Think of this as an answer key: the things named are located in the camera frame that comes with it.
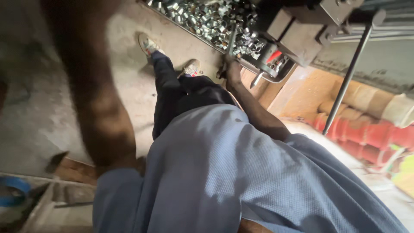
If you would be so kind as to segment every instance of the concrete floor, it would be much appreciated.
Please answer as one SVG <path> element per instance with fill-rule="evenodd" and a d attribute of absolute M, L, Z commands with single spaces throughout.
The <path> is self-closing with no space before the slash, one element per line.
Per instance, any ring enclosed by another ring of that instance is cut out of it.
<path fill-rule="evenodd" d="M 47 177 L 44 168 L 49 159 L 63 151 L 89 162 L 39 5 L 11 0 L 2 4 L 0 79 L 9 90 L 0 116 L 0 171 Z M 141 4 L 129 1 L 111 19 L 113 76 L 134 126 L 137 156 L 144 156 L 153 142 L 156 90 L 152 67 L 135 41 L 136 32 L 153 37 L 178 70 L 196 58 L 204 74 L 215 77 L 221 54 Z"/>

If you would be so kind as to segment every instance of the blue object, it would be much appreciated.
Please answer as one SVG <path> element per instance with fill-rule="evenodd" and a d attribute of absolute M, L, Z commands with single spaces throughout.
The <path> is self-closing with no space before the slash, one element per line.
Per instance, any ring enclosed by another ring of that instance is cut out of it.
<path fill-rule="evenodd" d="M 13 187 L 22 192 L 23 195 L 15 197 L 15 196 L 5 196 L 0 197 L 0 206 L 3 207 L 10 207 L 10 206 L 16 206 L 21 204 L 24 199 L 27 197 L 29 191 L 30 191 L 30 184 L 24 181 L 21 178 L 17 177 L 0 177 L 0 187 Z"/>

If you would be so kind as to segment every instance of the white sneaker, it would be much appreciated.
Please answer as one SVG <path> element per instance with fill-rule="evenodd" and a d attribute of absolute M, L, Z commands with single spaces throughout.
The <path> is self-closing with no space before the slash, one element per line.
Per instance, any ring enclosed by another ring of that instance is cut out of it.
<path fill-rule="evenodd" d="M 199 75 L 200 69 L 201 69 L 201 62 L 197 59 L 191 59 L 184 66 L 184 73 L 187 75 L 191 75 L 191 77 L 194 77 L 194 76 Z"/>
<path fill-rule="evenodd" d="M 154 42 L 153 39 L 149 38 L 147 34 L 140 33 L 138 35 L 138 42 L 141 46 L 142 51 L 150 57 L 151 54 L 155 51 L 160 51 L 165 55 L 164 51 L 159 48 L 159 45 Z"/>

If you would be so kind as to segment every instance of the foot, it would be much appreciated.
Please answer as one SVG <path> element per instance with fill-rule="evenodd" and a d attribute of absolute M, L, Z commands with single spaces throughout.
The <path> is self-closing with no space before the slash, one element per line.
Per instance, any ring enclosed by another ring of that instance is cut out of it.
<path fill-rule="evenodd" d="M 148 37 L 148 35 L 147 35 L 147 34 L 145 34 L 145 33 L 140 33 L 140 34 L 138 35 L 138 42 L 139 42 L 139 44 L 140 44 L 140 46 L 141 46 L 142 51 L 144 51 L 144 53 L 145 53 L 148 57 L 150 57 L 150 56 L 151 56 L 151 54 L 152 54 L 153 52 L 155 52 L 155 51 L 160 51 L 161 53 L 165 54 L 165 53 L 164 53 L 164 51 L 162 51 L 162 50 L 159 48 L 159 45 L 158 45 L 158 44 L 156 44 L 156 43 L 154 42 L 154 40 L 153 40 L 153 39 L 151 39 L 151 38 L 149 38 L 149 37 Z"/>
<path fill-rule="evenodd" d="M 191 77 L 197 76 L 200 73 L 201 63 L 197 59 L 191 59 L 185 66 L 184 66 L 184 73 L 186 75 L 190 75 Z"/>

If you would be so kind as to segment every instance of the dark pants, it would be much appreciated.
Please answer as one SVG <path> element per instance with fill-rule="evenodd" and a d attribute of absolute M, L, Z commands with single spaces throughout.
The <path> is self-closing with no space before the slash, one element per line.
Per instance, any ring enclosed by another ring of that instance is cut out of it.
<path fill-rule="evenodd" d="M 167 56 L 156 51 L 151 58 L 158 93 L 152 131 L 154 140 L 181 113 L 211 104 L 236 105 L 231 95 L 207 76 L 182 75 L 177 79 L 173 64 Z"/>

